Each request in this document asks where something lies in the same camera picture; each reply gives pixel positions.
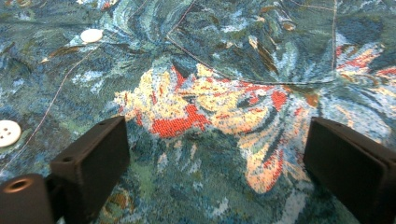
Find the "blue-green fabric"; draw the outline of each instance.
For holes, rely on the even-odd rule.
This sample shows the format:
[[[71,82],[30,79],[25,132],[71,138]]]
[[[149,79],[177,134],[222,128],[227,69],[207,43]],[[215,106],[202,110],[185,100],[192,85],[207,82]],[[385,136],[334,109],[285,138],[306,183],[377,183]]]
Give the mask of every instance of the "blue-green fabric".
[[[319,116],[395,150],[395,14],[393,0],[5,0],[0,119],[22,135],[0,148],[0,180],[48,175],[124,115],[131,165],[95,223],[357,223],[304,146]],[[99,42],[80,39],[90,28]]]

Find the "screw hole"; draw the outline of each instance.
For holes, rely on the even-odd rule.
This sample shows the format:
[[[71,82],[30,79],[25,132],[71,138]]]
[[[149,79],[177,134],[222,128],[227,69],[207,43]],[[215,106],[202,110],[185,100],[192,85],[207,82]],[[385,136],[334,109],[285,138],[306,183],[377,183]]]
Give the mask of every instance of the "screw hole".
[[[23,189],[26,189],[32,183],[33,183],[33,179],[29,179],[29,178],[16,180],[13,183],[6,186],[6,188],[4,189],[4,192],[5,193],[15,193],[15,192],[21,191]]]
[[[65,157],[62,161],[64,162],[70,162],[73,160],[73,157]]]

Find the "floral pattern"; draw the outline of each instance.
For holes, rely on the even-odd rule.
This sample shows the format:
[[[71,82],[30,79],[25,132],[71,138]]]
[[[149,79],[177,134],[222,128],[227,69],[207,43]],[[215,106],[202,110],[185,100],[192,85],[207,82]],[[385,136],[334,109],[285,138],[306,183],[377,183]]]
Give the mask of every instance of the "floral pattern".
[[[0,119],[16,120],[22,136],[0,148],[1,181],[47,175],[49,161],[94,123],[123,115],[131,164],[96,223],[356,223],[312,182],[304,146],[310,118],[320,116],[396,148],[396,7],[233,4],[5,1]],[[300,27],[307,33],[290,38]],[[83,44],[89,28],[103,30],[102,40]],[[287,50],[270,49],[261,31],[289,36],[277,43]],[[226,66],[240,52],[260,64]],[[269,73],[257,77],[257,68]]]

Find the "white button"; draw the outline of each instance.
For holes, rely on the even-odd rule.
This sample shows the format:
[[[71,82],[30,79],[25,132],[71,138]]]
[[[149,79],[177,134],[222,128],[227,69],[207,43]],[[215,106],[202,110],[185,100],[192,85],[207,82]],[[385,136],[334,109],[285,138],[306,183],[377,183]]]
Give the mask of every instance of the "white button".
[[[21,137],[21,127],[12,120],[0,120],[0,147],[7,147]]]
[[[103,30],[89,29],[82,32],[80,37],[85,43],[93,43],[102,39]]]

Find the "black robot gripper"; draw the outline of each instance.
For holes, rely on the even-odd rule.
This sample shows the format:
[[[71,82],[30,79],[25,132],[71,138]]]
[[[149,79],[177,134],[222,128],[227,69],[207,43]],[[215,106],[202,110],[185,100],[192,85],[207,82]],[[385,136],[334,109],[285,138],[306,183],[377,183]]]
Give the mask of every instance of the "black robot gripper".
[[[51,174],[0,186],[0,223],[90,223],[130,162],[124,117],[106,119],[50,162]]]

